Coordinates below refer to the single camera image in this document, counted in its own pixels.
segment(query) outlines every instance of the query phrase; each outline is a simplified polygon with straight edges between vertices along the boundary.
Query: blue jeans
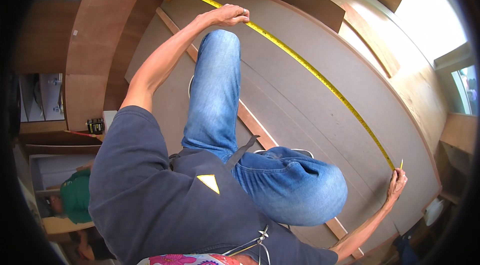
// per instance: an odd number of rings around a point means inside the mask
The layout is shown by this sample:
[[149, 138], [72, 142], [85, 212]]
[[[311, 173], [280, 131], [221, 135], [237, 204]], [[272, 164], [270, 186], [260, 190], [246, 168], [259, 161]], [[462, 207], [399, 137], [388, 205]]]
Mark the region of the blue jeans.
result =
[[[240, 97], [240, 41], [225, 30], [205, 36], [191, 85], [185, 148], [205, 149], [226, 163], [237, 151], [235, 125]], [[232, 174], [272, 220], [316, 226], [332, 219], [347, 199], [340, 169], [286, 147], [245, 153]]]

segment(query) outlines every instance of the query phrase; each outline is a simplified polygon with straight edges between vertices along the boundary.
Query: cabinet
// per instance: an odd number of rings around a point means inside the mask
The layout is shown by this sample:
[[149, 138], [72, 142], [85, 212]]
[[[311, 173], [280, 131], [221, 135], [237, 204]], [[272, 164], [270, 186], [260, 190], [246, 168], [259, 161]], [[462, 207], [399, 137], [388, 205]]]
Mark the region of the cabinet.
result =
[[20, 81], [22, 123], [65, 120], [63, 74], [22, 74]]

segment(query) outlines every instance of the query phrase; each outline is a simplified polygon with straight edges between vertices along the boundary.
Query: shoe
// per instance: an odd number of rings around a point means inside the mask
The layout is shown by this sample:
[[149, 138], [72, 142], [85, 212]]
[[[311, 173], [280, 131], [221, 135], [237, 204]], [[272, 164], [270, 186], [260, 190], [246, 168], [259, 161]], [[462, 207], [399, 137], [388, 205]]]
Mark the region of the shoe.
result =
[[190, 82], [188, 83], [188, 99], [190, 99], [190, 92], [192, 91], [192, 81], [194, 80], [194, 75], [191, 76]]
[[308, 150], [300, 149], [300, 148], [292, 148], [292, 150], [295, 150], [295, 151], [299, 152], [299, 153], [302, 154], [302, 155], [306, 155], [307, 157], [310, 157], [310, 158], [314, 159], [314, 154], [312, 154], [312, 153], [309, 152]]
[[[292, 148], [292, 150], [295, 150], [295, 151], [299, 152], [299, 153], [302, 154], [302, 155], [306, 155], [307, 157], [310, 157], [310, 158], [314, 159], [314, 154], [312, 154], [312, 153], [309, 152], [308, 150], [300, 149], [300, 148]], [[264, 151], [266, 151], [266, 150], [265, 150], [265, 149], [259, 149], [259, 150], [255, 150], [253, 153], [254, 153], [254, 154], [263, 155], [263, 154], [264, 154]]]

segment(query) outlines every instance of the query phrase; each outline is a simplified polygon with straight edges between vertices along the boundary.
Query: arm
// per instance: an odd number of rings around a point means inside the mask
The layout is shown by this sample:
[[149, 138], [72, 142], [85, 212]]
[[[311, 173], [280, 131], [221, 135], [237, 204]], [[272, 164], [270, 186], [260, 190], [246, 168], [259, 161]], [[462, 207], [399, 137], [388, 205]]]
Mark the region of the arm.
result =
[[78, 235], [80, 236], [80, 245], [78, 246], [78, 250], [89, 260], [95, 260], [95, 256], [93, 254], [92, 247], [88, 244], [88, 233], [86, 230], [81, 229], [77, 231]]
[[192, 41], [212, 25], [231, 27], [248, 22], [250, 13], [242, 7], [225, 4], [223, 7], [198, 15], [190, 24], [160, 45], [133, 76], [127, 96], [120, 108], [139, 106], [152, 112], [152, 97], [165, 82], [177, 61]]
[[402, 193], [407, 180], [408, 178], [405, 176], [405, 172], [400, 168], [396, 168], [393, 171], [392, 179], [390, 180], [390, 186], [388, 187], [387, 191], [387, 200], [380, 210], [378, 210], [356, 230], [346, 234], [345, 237], [339, 240], [339, 242], [329, 248], [331, 251], [337, 253], [338, 261], [350, 256], [373, 234], [373, 232], [380, 225], [380, 222], [392, 210], [393, 205]]

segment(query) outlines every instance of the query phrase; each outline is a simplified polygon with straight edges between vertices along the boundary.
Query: window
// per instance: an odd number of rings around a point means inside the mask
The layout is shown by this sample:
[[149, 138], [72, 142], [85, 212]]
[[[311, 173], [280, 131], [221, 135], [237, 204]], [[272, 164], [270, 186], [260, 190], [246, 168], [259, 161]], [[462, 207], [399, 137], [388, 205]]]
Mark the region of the window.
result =
[[478, 88], [475, 65], [452, 72], [465, 114], [478, 116]]

